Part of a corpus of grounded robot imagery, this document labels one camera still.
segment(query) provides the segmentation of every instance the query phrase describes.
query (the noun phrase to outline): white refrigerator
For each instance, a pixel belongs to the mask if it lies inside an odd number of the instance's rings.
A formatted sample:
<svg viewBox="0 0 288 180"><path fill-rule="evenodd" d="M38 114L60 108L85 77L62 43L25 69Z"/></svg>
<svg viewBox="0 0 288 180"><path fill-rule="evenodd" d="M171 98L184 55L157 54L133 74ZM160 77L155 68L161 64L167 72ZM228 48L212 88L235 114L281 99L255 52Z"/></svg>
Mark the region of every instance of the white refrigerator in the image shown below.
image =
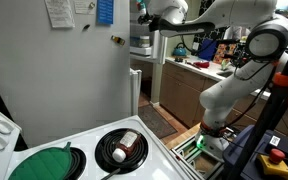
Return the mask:
<svg viewBox="0 0 288 180"><path fill-rule="evenodd" d="M75 27L54 29L44 0L0 0L0 95L29 147L132 114L129 1L114 0L112 25L85 1L93 14L69 0Z"/></svg>

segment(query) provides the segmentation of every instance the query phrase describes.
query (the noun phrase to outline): stovetop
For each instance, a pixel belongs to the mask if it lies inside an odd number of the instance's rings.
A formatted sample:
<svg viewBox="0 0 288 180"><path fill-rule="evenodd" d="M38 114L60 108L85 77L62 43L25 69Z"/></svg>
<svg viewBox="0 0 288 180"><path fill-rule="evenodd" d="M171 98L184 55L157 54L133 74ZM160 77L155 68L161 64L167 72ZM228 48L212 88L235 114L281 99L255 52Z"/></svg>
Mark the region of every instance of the stovetop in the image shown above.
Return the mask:
<svg viewBox="0 0 288 180"><path fill-rule="evenodd" d="M107 133L121 128L132 128L139 131L147 140L148 154L144 163L134 171L114 175L110 179L190 179L185 173L184 168L176 162L166 147L163 146L158 138L143 124L138 116L132 116L22 152L14 152L5 179L8 179L16 166L30 155L49 147L65 147L67 142L71 142L71 147L81 149L86 156L85 170L79 179L102 179L109 173L101 169L96 162L96 145Z"/></svg>

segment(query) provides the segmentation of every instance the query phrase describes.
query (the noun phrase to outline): metal stand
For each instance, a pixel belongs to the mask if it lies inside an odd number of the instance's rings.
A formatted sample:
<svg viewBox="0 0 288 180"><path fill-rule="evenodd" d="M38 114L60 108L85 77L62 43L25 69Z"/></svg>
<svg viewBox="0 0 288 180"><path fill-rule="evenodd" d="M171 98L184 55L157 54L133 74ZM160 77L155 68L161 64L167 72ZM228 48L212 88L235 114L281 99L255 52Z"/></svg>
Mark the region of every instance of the metal stand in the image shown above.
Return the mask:
<svg viewBox="0 0 288 180"><path fill-rule="evenodd" d="M283 69L282 75L288 76L288 62ZM243 151L237 159L232 171L226 179L237 180L240 179L245 165L252 156L255 148L260 142L266 130L274 130L283 114L288 108L288 87L281 87L274 85L272 93L251 132Z"/></svg>

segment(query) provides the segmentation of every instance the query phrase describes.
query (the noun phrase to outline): paper note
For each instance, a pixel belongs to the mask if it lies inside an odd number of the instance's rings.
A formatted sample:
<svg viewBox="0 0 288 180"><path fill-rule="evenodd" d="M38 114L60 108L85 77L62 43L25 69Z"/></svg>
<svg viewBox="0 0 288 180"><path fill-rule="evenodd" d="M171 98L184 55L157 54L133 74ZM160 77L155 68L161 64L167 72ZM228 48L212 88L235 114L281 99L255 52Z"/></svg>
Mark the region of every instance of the paper note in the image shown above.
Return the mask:
<svg viewBox="0 0 288 180"><path fill-rule="evenodd" d="M45 0L53 28L75 27L69 0Z"/></svg>
<svg viewBox="0 0 288 180"><path fill-rule="evenodd" d="M95 14L95 8L91 8L92 1L74 1L76 14Z"/></svg>
<svg viewBox="0 0 288 180"><path fill-rule="evenodd" d="M97 1L97 22L113 24L114 0Z"/></svg>

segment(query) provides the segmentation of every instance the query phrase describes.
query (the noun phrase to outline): red button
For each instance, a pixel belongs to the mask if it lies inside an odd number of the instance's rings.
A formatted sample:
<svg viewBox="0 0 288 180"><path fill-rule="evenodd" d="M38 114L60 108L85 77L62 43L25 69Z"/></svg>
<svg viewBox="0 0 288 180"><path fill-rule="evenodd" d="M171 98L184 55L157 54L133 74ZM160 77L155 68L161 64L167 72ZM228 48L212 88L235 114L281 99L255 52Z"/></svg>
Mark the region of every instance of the red button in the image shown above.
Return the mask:
<svg viewBox="0 0 288 180"><path fill-rule="evenodd" d="M285 154L278 150L272 149L270 153L270 160L272 163L279 164L285 158Z"/></svg>

